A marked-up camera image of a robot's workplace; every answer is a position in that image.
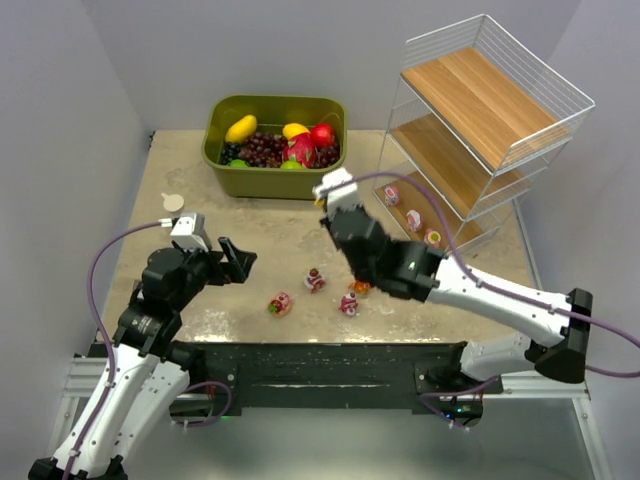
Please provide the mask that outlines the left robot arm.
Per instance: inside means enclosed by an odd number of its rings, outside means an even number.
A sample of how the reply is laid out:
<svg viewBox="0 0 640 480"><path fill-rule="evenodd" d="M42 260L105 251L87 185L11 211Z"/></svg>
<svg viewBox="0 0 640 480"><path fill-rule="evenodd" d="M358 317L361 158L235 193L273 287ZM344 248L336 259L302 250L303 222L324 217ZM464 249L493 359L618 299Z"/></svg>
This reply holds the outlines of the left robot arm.
<svg viewBox="0 0 640 480"><path fill-rule="evenodd" d="M219 250L197 234L154 251L107 346L107 363L84 411L31 479L123 479L125 460L198 369L202 352L175 341L182 310L207 286L242 284L257 259L227 237Z"/></svg>

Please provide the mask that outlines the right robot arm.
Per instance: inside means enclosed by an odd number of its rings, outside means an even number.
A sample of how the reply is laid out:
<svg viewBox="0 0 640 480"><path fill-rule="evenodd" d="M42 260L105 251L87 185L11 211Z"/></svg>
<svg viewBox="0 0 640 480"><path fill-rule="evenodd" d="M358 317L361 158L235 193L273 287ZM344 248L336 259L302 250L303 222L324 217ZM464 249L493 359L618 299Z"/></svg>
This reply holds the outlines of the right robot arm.
<svg viewBox="0 0 640 480"><path fill-rule="evenodd" d="M361 205L327 211L320 222L356 280L394 298L455 307L514 330L493 342L460 344L435 381L481 382L530 369L567 384L584 381L590 292L555 294L473 270L441 249L390 237Z"/></svg>

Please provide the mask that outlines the pink toy white belly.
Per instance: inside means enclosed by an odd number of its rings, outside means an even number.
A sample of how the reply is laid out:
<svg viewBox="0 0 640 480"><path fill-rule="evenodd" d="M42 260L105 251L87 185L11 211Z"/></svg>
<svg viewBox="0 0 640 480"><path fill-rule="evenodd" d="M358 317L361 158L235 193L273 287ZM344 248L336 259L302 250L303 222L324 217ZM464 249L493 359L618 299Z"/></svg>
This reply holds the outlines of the pink toy white belly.
<svg viewBox="0 0 640 480"><path fill-rule="evenodd" d="M422 217L417 210L409 210L406 213L406 221L410 231L419 232L422 229Z"/></svg>

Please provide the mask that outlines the orange fox toy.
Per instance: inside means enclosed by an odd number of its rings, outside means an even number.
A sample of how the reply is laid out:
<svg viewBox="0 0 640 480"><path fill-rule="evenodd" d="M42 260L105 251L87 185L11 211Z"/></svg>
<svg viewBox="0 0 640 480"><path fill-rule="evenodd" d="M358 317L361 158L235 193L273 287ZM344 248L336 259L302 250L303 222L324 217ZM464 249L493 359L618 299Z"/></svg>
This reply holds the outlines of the orange fox toy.
<svg viewBox="0 0 640 480"><path fill-rule="evenodd" d="M371 290L368 282L353 281L349 284L349 289L358 294L366 294Z"/></svg>

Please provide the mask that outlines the pink toy blue trim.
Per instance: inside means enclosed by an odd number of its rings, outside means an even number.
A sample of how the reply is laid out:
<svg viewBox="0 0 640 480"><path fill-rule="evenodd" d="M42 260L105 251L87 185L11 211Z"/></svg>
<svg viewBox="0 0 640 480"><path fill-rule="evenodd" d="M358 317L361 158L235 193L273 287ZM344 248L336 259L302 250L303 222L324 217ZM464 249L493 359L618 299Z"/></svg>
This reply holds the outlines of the pink toy blue trim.
<svg viewBox="0 0 640 480"><path fill-rule="evenodd" d="M399 190L393 185L387 185L383 188L384 201L387 206L395 207L400 203Z"/></svg>

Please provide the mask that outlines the pink red bear toy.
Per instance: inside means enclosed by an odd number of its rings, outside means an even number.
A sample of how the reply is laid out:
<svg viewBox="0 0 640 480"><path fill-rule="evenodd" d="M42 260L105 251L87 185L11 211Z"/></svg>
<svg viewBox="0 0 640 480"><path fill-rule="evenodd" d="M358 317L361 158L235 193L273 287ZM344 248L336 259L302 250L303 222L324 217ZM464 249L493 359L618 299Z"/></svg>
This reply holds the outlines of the pink red bear toy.
<svg viewBox="0 0 640 480"><path fill-rule="evenodd" d="M358 301L354 292L342 296L338 309L345 315L352 317L357 313Z"/></svg>

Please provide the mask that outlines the pink toy green top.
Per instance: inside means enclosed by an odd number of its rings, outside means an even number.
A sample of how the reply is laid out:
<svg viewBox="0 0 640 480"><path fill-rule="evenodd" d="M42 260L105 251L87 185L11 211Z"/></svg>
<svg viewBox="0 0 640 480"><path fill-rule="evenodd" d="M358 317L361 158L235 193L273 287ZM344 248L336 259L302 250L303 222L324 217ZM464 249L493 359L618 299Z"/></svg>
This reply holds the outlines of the pink toy green top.
<svg viewBox="0 0 640 480"><path fill-rule="evenodd" d="M437 230L428 228L424 235L424 242L431 247L440 248L442 236Z"/></svg>

